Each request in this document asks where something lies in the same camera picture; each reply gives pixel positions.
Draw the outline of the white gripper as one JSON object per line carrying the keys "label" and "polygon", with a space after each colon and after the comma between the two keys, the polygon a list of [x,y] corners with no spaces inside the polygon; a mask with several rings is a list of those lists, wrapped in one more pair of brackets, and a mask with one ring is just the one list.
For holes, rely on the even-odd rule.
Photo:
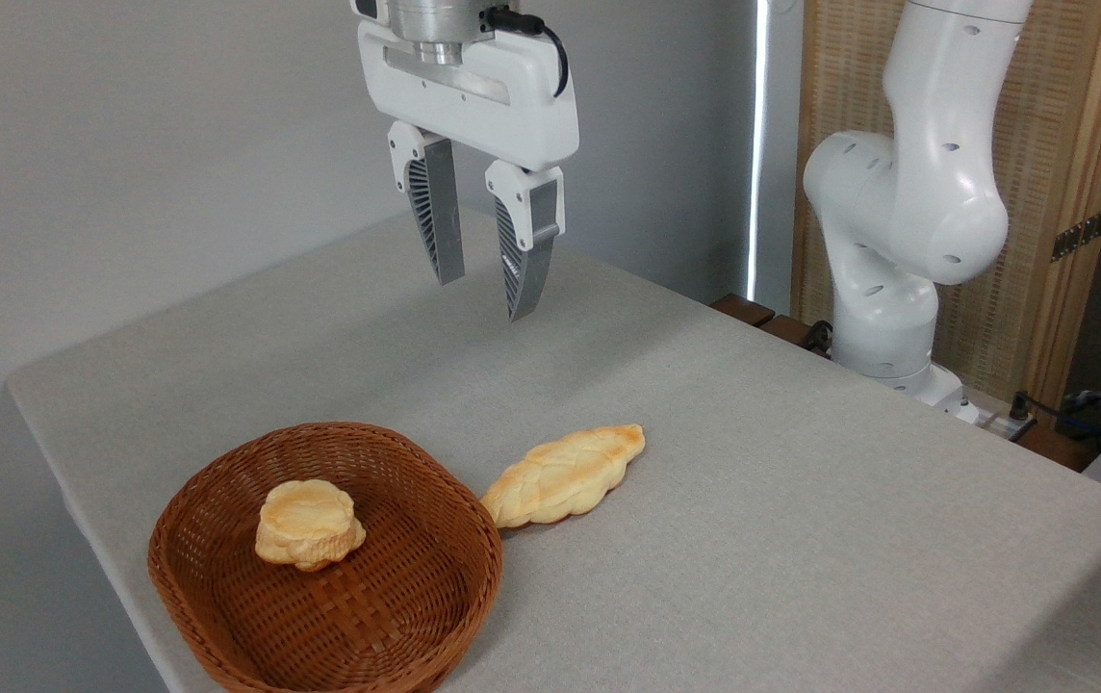
{"label": "white gripper", "polygon": [[413,43],[367,19],[357,37],[371,101],[397,120],[386,136],[394,183],[442,285],[464,277],[453,141],[499,159],[486,169],[486,186],[495,203],[508,320],[523,320],[536,310],[555,238],[567,229],[555,166],[578,149],[576,88],[558,87],[558,48],[499,32],[464,45],[461,63],[442,65],[419,61]]}

